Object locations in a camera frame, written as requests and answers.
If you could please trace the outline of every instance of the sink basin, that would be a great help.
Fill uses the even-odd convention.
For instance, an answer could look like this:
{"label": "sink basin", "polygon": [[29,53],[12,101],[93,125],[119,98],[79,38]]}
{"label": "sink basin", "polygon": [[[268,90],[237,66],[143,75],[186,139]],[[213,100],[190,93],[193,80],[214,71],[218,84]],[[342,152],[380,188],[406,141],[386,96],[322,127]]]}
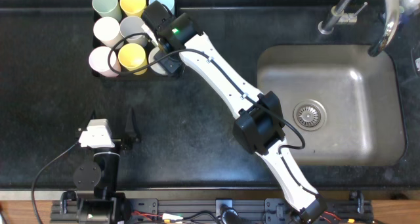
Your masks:
{"label": "sink basin", "polygon": [[[267,49],[258,88],[280,99],[284,118],[303,135],[300,165],[387,166],[406,147],[394,64],[363,45],[291,45]],[[299,139],[285,127],[290,145]]]}

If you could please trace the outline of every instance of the chrome faucet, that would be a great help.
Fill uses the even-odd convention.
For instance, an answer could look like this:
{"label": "chrome faucet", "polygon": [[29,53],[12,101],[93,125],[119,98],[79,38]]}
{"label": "chrome faucet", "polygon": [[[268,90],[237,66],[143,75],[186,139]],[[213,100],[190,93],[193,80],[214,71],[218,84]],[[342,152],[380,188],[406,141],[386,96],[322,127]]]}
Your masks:
{"label": "chrome faucet", "polygon": [[[330,34],[334,30],[336,24],[355,24],[357,21],[357,14],[367,5],[365,3],[354,14],[346,14],[344,10],[348,6],[351,0],[340,0],[337,6],[331,8],[331,12],[328,14],[325,21],[321,21],[318,24],[318,29],[321,34]],[[385,30],[378,42],[372,45],[368,53],[370,56],[377,56],[381,51],[387,47],[394,37],[395,31],[398,27],[400,19],[400,3],[399,0],[385,0],[385,6],[387,8],[387,18],[385,20]]]}

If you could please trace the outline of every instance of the countertop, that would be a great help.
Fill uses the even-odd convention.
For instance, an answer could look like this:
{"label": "countertop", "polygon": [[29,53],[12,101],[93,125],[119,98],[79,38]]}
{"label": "countertop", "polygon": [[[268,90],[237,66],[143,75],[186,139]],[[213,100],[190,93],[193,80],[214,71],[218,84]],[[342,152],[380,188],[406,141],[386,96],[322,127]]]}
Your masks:
{"label": "countertop", "polygon": [[[320,35],[318,22],[337,2],[177,0],[177,7],[179,14],[191,14],[218,52],[256,85],[257,59],[271,46],[377,41],[383,0],[368,0],[356,25]],[[191,69],[179,79],[93,77],[87,62],[93,49],[90,0],[1,0],[0,23],[0,189],[30,188],[35,174],[75,142],[75,130],[93,110],[118,134],[130,108],[142,142],[121,153],[120,190],[279,187],[265,163],[235,141],[229,109]],[[318,189],[420,187],[420,78],[412,58],[420,56],[419,25],[420,18],[412,18],[386,49],[396,67],[406,153],[394,166],[302,166]],[[37,187],[74,189],[74,169],[92,155],[83,148],[71,151],[44,172]]]}

